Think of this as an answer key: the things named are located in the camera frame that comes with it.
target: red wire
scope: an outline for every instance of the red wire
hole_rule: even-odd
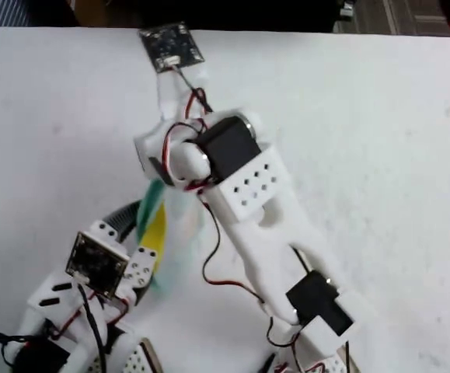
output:
[[[207,97],[206,97],[206,92],[204,91],[204,89],[202,89],[202,88],[196,88],[196,90],[197,90],[197,94],[201,97],[201,99],[202,99],[204,102],[207,102],[208,99],[207,99]],[[195,101],[196,98],[197,98],[197,97],[195,96],[194,91],[192,91],[192,92],[190,93],[190,97],[189,97],[189,99],[188,99],[187,106],[185,106],[185,119],[188,119],[188,118],[190,117],[190,110],[192,109],[192,106],[193,106],[194,101]]]
[[[91,301],[93,299],[93,297],[95,297],[95,292],[93,292],[88,300]],[[79,309],[76,310],[76,312],[74,313],[73,316],[71,316],[69,318],[68,321],[66,321],[66,323],[61,327],[61,329],[59,330],[59,332],[57,334],[54,334],[51,336],[52,340],[58,340],[59,338],[62,337],[62,335],[65,333],[65,331],[68,329],[69,326],[71,326],[72,322],[76,320],[76,318],[82,313],[82,306],[79,307]]]
[[[316,369],[321,368],[321,373],[325,373],[325,364],[324,363],[317,363],[314,364],[310,369],[305,371],[305,373],[313,373]]]
[[[201,203],[204,205],[204,208],[206,210],[208,210],[209,214],[212,217],[212,220],[215,224],[216,227],[216,232],[218,233],[218,240],[216,242],[215,248],[211,251],[211,254],[209,254],[209,256],[206,258],[206,260],[204,261],[204,265],[202,266],[202,277],[204,278],[204,280],[211,285],[232,285],[232,286],[238,286],[239,288],[244,289],[245,291],[249,292],[251,295],[253,295],[254,297],[257,298],[257,300],[259,300],[259,302],[264,303],[264,300],[251,288],[245,286],[242,282],[239,281],[234,281],[234,280],[210,280],[206,274],[206,266],[208,265],[209,261],[212,259],[212,257],[216,254],[216,252],[219,249],[219,246],[221,244],[222,241],[222,234],[221,231],[219,229],[219,225],[218,225],[218,221],[216,220],[215,214],[214,212],[212,212],[211,208],[209,207],[209,204],[207,204],[206,202],[203,202],[201,200]]]
[[[124,304],[124,310],[122,312],[120,312],[118,317],[109,321],[107,324],[116,325],[119,322],[119,320],[121,320],[123,317],[125,317],[126,314],[128,313],[128,311],[130,310],[130,304],[128,303],[128,301],[126,299],[121,299],[121,302]]]

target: cable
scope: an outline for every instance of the cable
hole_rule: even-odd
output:
[[[195,127],[187,124],[187,123],[183,123],[183,122],[177,122],[174,123],[169,130],[166,132],[166,136],[164,137],[164,142],[162,143],[162,156],[161,156],[161,160],[162,160],[162,168],[164,169],[164,172],[169,176],[169,178],[174,182],[174,180],[179,180],[182,181],[181,179],[177,179],[172,171],[171,171],[171,166],[169,164],[169,152],[170,152],[170,136],[171,136],[171,132],[177,128],[177,127],[187,127],[190,128],[191,130],[195,131],[197,133],[197,135],[199,135],[199,130],[196,129]]]
[[[12,364],[11,362],[9,362],[7,360],[7,358],[5,357],[5,346],[7,346],[7,344],[9,344],[9,342],[18,342],[18,343],[26,343],[26,342],[30,342],[32,340],[43,340],[44,336],[8,336],[6,334],[0,333],[0,344],[1,344],[1,348],[0,348],[0,353],[2,354],[2,358],[5,362],[5,364],[7,366],[9,366],[10,368],[14,368],[14,364]]]
[[[203,88],[196,88],[198,95],[205,101],[208,101],[207,95],[206,95],[206,91],[204,91]],[[190,98],[188,99],[188,103],[185,106],[185,119],[188,119],[190,117],[190,110],[192,109],[192,106],[194,104],[194,101],[196,99],[195,93],[192,91],[190,93]],[[208,111],[206,109],[204,109],[204,114],[207,114]]]
[[[93,292],[92,295],[89,296],[88,300],[92,300],[93,297],[95,297],[95,292]],[[78,318],[78,316],[80,316],[81,314],[82,314],[82,310],[80,307],[79,309],[76,310],[75,314],[73,316],[71,316],[68,321],[65,322],[65,324],[61,327],[61,329],[57,333],[55,333],[55,334],[51,333],[51,339],[58,340],[59,338],[61,338],[64,335],[64,333],[66,332],[66,330],[68,330],[69,326],[71,326],[72,322],[75,321]]]
[[[207,98],[205,96],[201,96],[199,95],[199,91],[198,89],[196,89],[192,83],[190,83],[187,79],[187,77],[183,74],[183,71],[181,71],[181,68],[179,68],[178,66],[171,66],[171,69],[174,70],[175,73],[177,73],[181,79],[183,79],[183,81],[185,82],[185,84],[187,85],[187,87],[189,88],[190,91],[192,91],[192,93],[195,95],[195,98],[197,99],[197,101],[202,105],[202,107],[204,108],[204,110],[208,113],[212,113],[213,109],[209,106]]]
[[[85,307],[86,318],[88,319],[88,323],[93,331],[93,336],[95,337],[95,341],[97,343],[97,347],[99,349],[99,360],[100,360],[100,371],[101,373],[107,373],[106,366],[106,351],[103,349],[102,338],[100,338],[99,327],[95,322],[95,317],[93,317],[92,311],[90,310],[90,305],[88,303],[88,298],[85,294],[85,289],[81,284],[78,284],[79,293],[83,298],[83,305]]]
[[[107,325],[116,325],[119,322],[119,320],[121,320],[123,317],[125,317],[126,314],[128,313],[128,311],[130,310],[130,304],[128,303],[128,301],[126,299],[120,299],[120,300],[121,300],[121,303],[123,303],[123,305],[124,305],[123,311],[120,311],[119,316],[110,320],[107,323]]]
[[[321,368],[321,373],[325,373],[326,366],[321,362],[314,364],[310,369],[305,371],[305,373],[314,373],[314,371],[318,368]]]
[[[286,348],[286,347],[290,347],[293,343],[295,343],[295,341],[298,339],[299,337],[299,333],[294,334],[294,336],[292,337],[292,339],[290,340],[290,342],[288,343],[275,343],[270,336],[271,330],[273,329],[273,317],[270,317],[270,326],[268,326],[268,330],[266,331],[266,339],[268,340],[268,342],[275,347],[280,347],[280,348]]]
[[[209,214],[212,217],[212,220],[215,224],[216,227],[216,232],[218,233],[218,240],[216,242],[215,247],[213,248],[213,250],[211,251],[211,253],[209,254],[209,256],[207,257],[207,259],[204,261],[204,265],[202,266],[202,277],[204,278],[204,280],[210,284],[210,285],[232,285],[232,286],[238,286],[239,288],[244,289],[245,291],[249,292],[251,295],[253,295],[254,297],[257,298],[257,300],[260,303],[264,303],[264,300],[251,288],[245,286],[242,282],[239,281],[234,281],[234,280],[210,280],[206,274],[206,267],[209,263],[209,261],[213,258],[213,256],[216,254],[216,252],[219,249],[219,246],[221,245],[222,242],[222,234],[221,234],[221,230],[219,229],[219,224],[218,224],[218,219],[216,219],[215,214],[212,212],[211,208],[209,207],[209,204],[207,204],[206,202],[203,202],[201,200],[202,205],[205,207],[206,210],[208,210]]]
[[[299,373],[304,373],[304,370],[302,369],[302,366],[301,366],[301,362],[297,358],[297,350],[295,349],[296,341],[297,341],[297,339],[294,340],[294,343],[290,346],[290,348],[292,349],[292,356],[294,357],[295,367],[297,368]]]
[[[349,341],[346,342],[346,371],[351,373],[351,354],[349,352]]]
[[[301,262],[302,267],[305,269],[305,272],[308,274],[310,272],[308,265],[304,261],[304,258],[302,258],[301,253],[299,250],[297,250],[294,246],[290,246],[292,250],[294,250],[295,255],[297,256],[297,259],[299,259],[299,262]]]
[[[118,242],[123,243],[136,226],[138,206],[140,206],[140,200],[118,208],[102,219],[116,230]]]

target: white table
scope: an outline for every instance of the white table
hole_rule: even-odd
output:
[[[363,371],[450,371],[450,39],[194,35],[213,107],[261,114],[375,306],[351,341]],[[146,188],[132,138],[158,121],[155,82],[135,30],[0,29],[2,332],[76,231]],[[255,371],[267,320],[248,294],[201,280],[209,226],[173,291],[152,291],[136,319],[167,371]],[[211,271],[242,276],[229,242]]]

